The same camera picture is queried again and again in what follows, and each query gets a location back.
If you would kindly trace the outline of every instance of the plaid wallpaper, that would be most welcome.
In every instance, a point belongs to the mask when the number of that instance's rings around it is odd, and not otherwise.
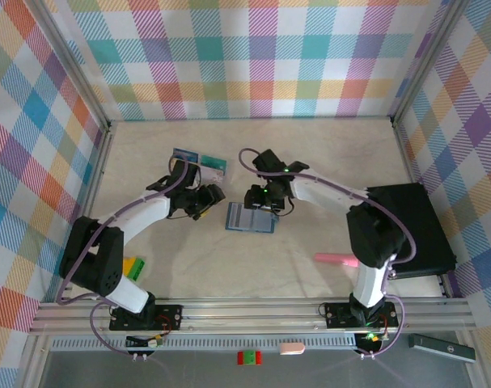
[[[421,58],[423,57],[423,54],[427,52],[430,45],[433,43],[434,34],[440,27],[442,18],[445,16],[450,3],[452,3],[452,0],[441,0],[441,5],[436,11],[436,15],[432,19],[432,23],[430,23],[429,28],[427,29],[426,34],[423,37],[423,40],[421,41],[419,49],[416,51],[416,54],[414,54],[414,58],[413,61],[411,62],[411,65],[407,69],[407,73],[405,74],[404,80],[402,81],[400,87],[398,88],[398,91],[396,92],[396,97],[394,98],[391,105],[391,109],[389,110],[389,116],[393,116],[394,113],[396,112],[396,109],[400,105],[401,99],[403,98],[405,92],[407,91],[410,81],[416,75],[417,67],[421,62]]]
[[[385,116],[440,2],[46,3],[112,119],[170,120]]]
[[[401,127],[491,361],[491,0],[472,0]]]
[[[0,0],[0,387],[53,296],[100,136],[22,0]]]

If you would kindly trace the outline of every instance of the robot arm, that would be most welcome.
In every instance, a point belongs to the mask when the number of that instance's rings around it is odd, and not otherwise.
[[[281,162],[272,150],[259,154],[252,163],[261,172],[304,172],[305,175],[320,176],[301,162],[289,166]],[[353,253],[359,260],[357,283],[349,297],[351,314],[360,326],[376,316],[384,304],[383,286],[387,278],[387,269],[402,247],[405,236],[387,216],[365,203],[363,200],[347,196],[334,188],[316,180],[292,175],[267,176],[264,187],[253,185],[245,196],[248,209],[267,208],[273,212],[284,209],[284,199],[295,198],[319,205],[335,213],[347,213],[349,239]],[[334,186],[357,194],[358,197],[370,197],[384,204],[383,190],[368,193],[333,183]]]
[[[153,313],[143,310],[153,309],[154,296],[123,276],[124,246],[151,224],[169,218],[177,209],[183,209],[188,217],[196,221],[211,206],[225,198],[222,190],[214,184],[192,188],[198,172],[198,166],[193,164],[188,165],[186,175],[175,188],[164,195],[154,195],[182,178],[183,170],[184,162],[177,161],[171,175],[148,186],[139,198],[121,210],[99,220],[89,217],[77,219],[60,264],[60,276],[66,278],[91,236],[106,221],[116,216],[99,234],[71,281],[98,293],[132,314],[144,313],[141,318],[153,319]]]

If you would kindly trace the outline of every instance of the eraser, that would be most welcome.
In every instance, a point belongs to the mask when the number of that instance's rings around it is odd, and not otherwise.
[[[279,349],[279,353],[282,356],[289,356],[294,354],[303,354],[305,346],[302,342],[283,343]]]

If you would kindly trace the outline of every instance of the beige floor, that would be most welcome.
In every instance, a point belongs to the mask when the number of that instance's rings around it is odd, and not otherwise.
[[[114,211],[167,173],[173,147],[228,161],[227,199],[200,221],[160,221],[125,248],[146,257],[141,286],[157,297],[347,296],[356,270],[316,252],[350,252],[345,215],[301,201],[274,234],[225,230],[227,201],[259,179],[238,165],[243,147],[272,148],[354,188],[408,181],[388,120],[222,120],[119,123],[93,216]],[[435,276],[395,280],[404,296],[438,296]]]

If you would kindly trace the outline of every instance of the pink object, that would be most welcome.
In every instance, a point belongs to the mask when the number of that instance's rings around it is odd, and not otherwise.
[[[315,261],[320,261],[321,263],[335,263],[347,265],[348,267],[358,267],[358,259],[355,255],[344,255],[341,253],[315,253]]]

